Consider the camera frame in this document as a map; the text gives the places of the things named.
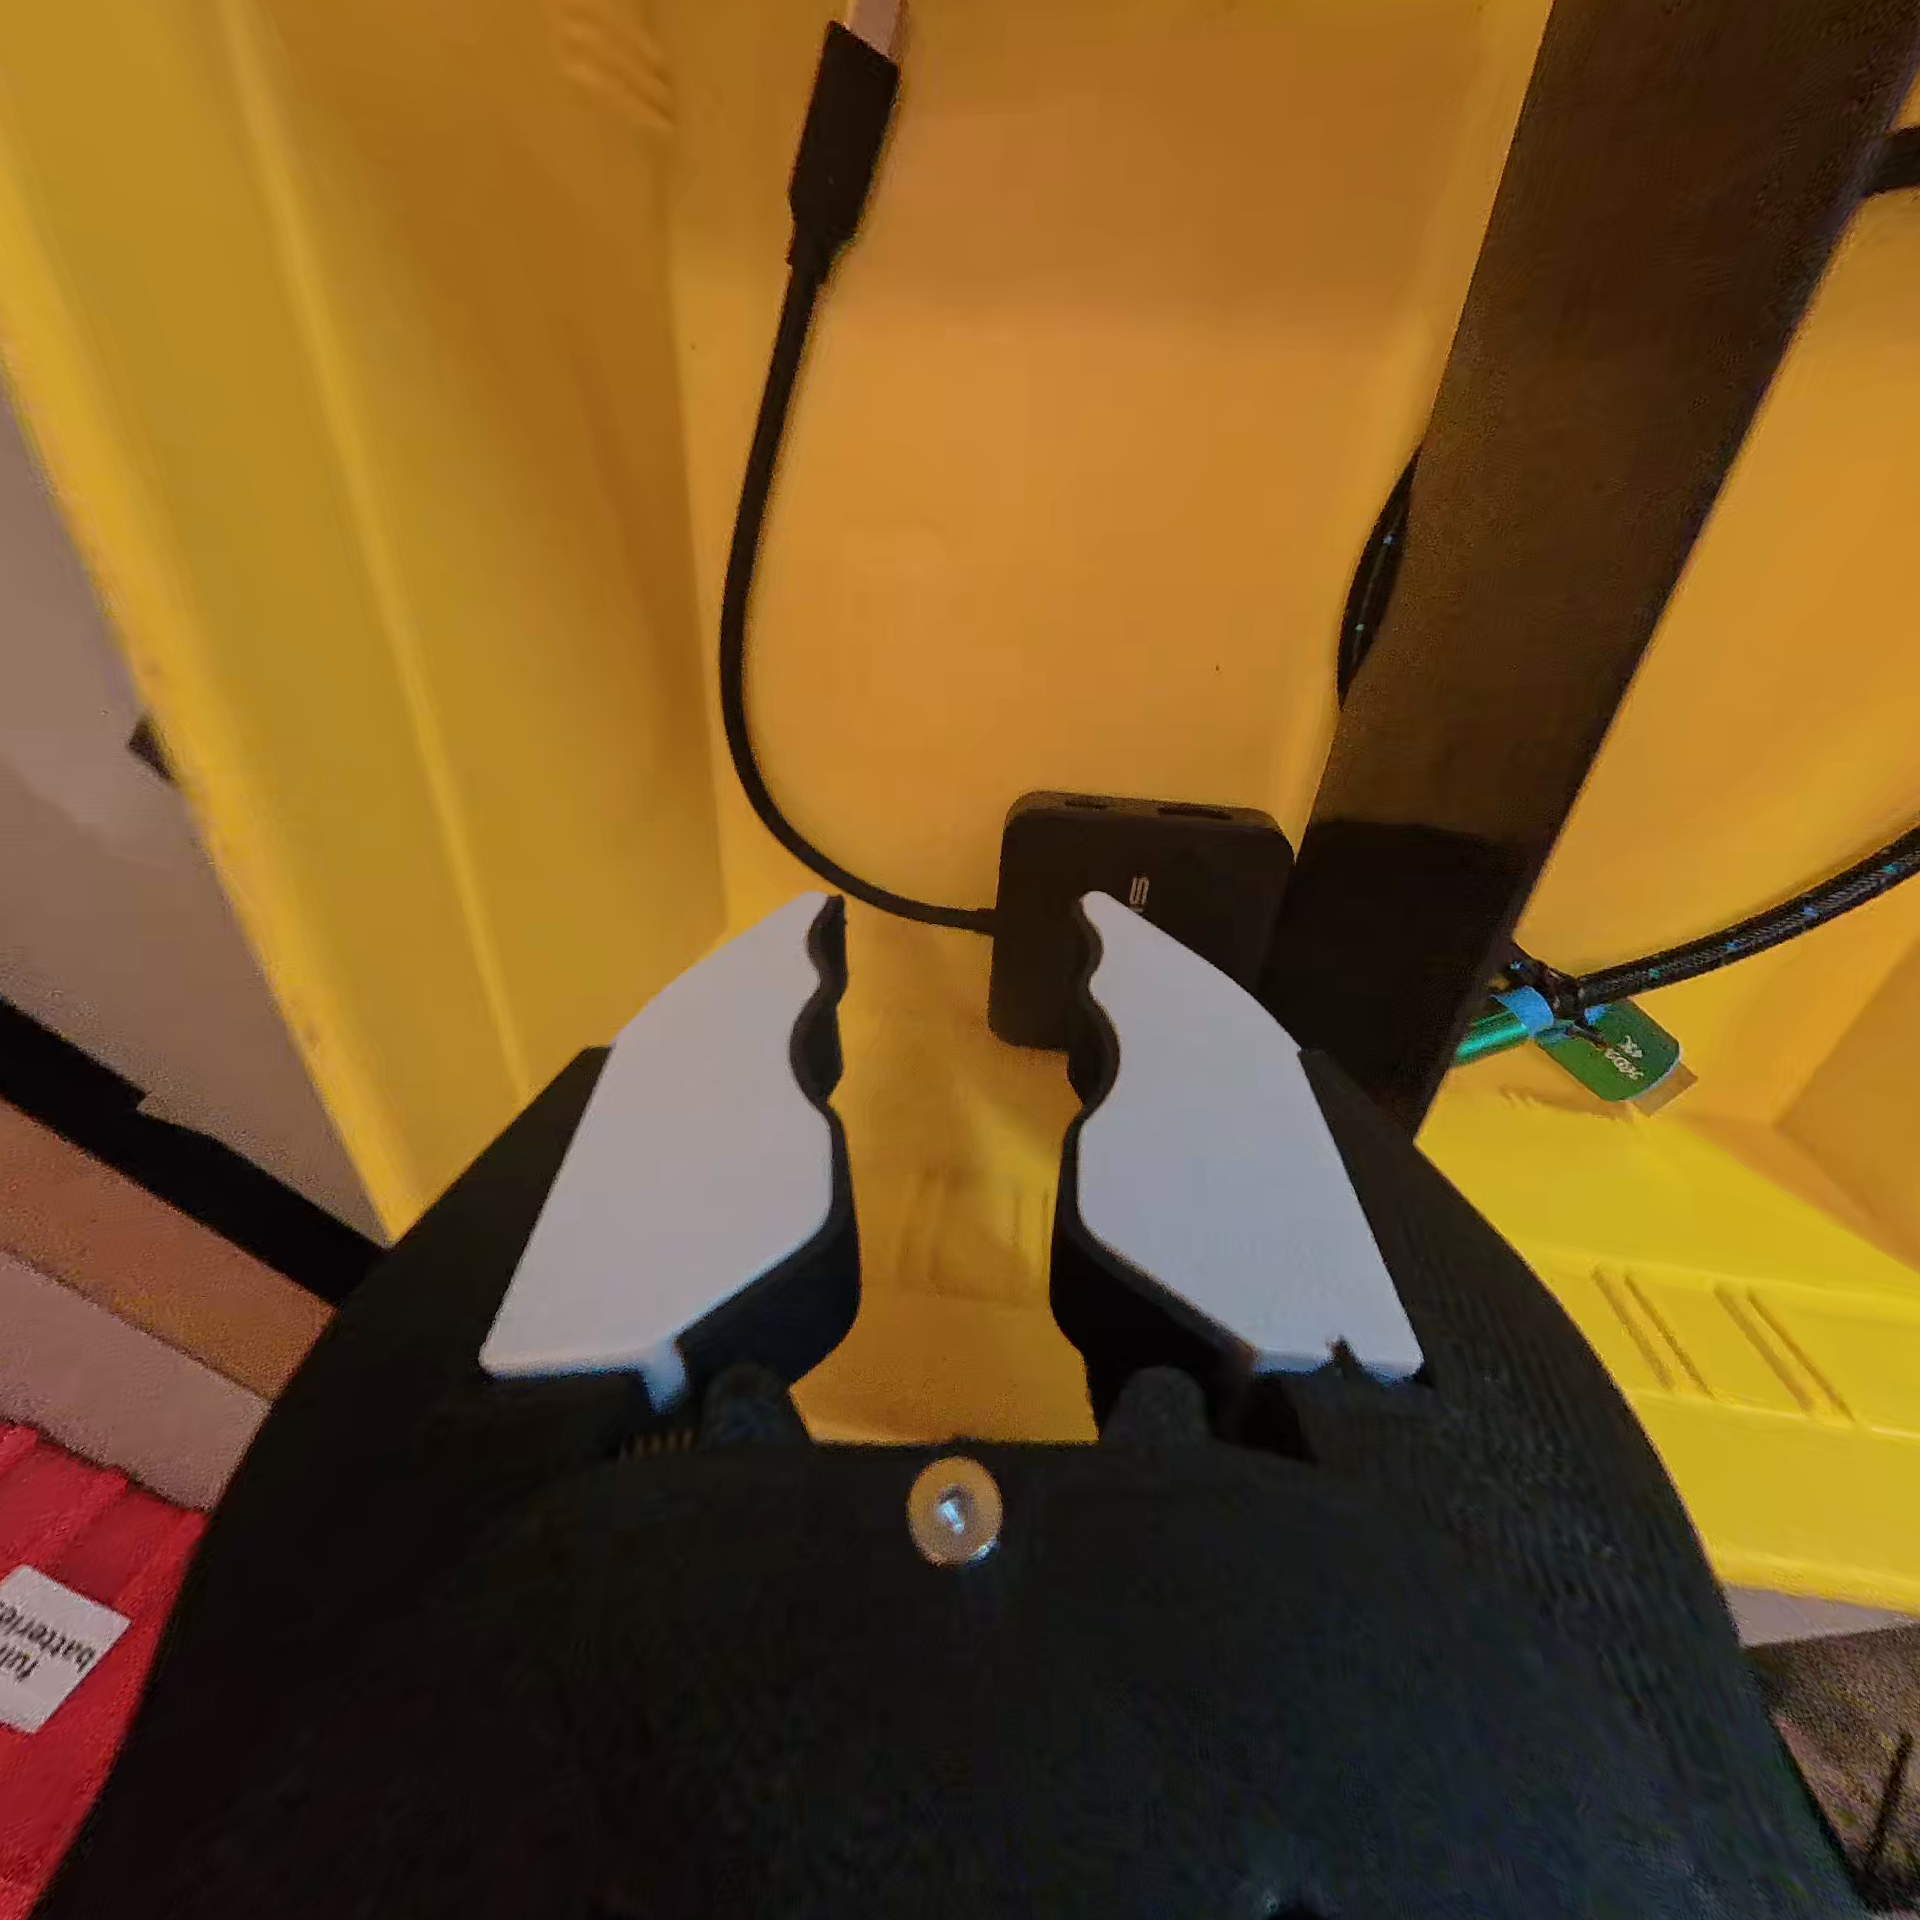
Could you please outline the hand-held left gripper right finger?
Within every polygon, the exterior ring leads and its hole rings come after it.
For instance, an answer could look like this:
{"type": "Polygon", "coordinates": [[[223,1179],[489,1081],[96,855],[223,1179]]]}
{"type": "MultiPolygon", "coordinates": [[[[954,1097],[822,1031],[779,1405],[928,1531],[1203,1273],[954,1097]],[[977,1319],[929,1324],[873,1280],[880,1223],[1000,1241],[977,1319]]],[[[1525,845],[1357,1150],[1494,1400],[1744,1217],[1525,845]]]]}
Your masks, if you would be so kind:
{"type": "Polygon", "coordinates": [[[1385,1384],[1423,1349],[1299,1044],[1114,895],[1071,911],[1079,1101],[1051,1217],[1048,1307],[1088,1399],[1175,1369],[1207,1404],[1346,1359],[1385,1384]]]}

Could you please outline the red plastic bin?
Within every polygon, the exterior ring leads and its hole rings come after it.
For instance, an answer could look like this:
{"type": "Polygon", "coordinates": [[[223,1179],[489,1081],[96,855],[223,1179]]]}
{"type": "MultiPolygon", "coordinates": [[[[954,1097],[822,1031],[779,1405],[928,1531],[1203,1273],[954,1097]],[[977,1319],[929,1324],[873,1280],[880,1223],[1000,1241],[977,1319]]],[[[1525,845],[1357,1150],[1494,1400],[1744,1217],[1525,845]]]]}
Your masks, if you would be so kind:
{"type": "Polygon", "coordinates": [[[147,1687],[206,1517],[1,1430],[1,1915],[26,1915],[147,1687]]]}

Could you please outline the grey wood-edged table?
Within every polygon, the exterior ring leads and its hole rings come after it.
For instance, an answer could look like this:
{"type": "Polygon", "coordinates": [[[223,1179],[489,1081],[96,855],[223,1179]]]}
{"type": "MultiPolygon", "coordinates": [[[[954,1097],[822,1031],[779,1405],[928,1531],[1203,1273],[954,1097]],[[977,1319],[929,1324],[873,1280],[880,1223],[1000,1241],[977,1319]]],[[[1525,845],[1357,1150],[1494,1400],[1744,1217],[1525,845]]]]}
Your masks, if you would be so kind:
{"type": "Polygon", "coordinates": [[[333,1309],[1,1108],[1,1417],[210,1511],[333,1309]]]}

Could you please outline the black divider card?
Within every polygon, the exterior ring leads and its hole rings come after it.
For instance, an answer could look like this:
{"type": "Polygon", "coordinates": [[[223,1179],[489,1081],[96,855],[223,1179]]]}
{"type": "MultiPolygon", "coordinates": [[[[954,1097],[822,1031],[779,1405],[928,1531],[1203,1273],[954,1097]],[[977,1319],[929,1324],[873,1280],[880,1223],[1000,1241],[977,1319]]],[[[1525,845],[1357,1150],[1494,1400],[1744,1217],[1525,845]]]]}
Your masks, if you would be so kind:
{"type": "Polygon", "coordinates": [[[1914,19],[1547,13],[1258,987],[1409,1136],[1861,200],[1914,19]]]}

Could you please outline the yellow plastic bin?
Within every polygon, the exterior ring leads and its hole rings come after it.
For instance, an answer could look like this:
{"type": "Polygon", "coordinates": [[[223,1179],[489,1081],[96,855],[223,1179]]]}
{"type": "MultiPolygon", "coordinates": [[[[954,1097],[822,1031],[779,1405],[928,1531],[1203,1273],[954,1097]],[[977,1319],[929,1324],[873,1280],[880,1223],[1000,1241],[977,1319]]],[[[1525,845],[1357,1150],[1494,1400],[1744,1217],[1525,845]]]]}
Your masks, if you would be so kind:
{"type": "MultiPolygon", "coordinates": [[[[1031,789],[1295,855],[1551,4],[905,4],[746,703],[790,822],[991,901],[1031,789]]],[[[715,691],[840,4],[5,4],[5,399],[387,1236],[810,884],[715,691]]],[[[1519,911],[1571,976],[1914,825],[1914,189],[1861,193],[1519,911]]],[[[1720,1576],[1914,1612],[1914,881],[1419,1143],[1720,1576]]]]}

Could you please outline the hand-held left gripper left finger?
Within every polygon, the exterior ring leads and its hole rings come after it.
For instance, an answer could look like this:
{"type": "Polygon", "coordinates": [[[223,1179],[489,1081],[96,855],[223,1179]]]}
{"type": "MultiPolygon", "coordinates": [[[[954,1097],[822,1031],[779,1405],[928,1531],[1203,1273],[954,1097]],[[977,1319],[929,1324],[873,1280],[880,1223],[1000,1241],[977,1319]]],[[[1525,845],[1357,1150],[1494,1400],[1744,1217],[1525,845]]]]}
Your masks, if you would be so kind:
{"type": "Polygon", "coordinates": [[[802,894],[617,1031],[481,1339],[490,1381],[630,1375],[677,1411],[739,1365],[797,1384],[840,1347],[846,989],[846,901],[802,894]]]}

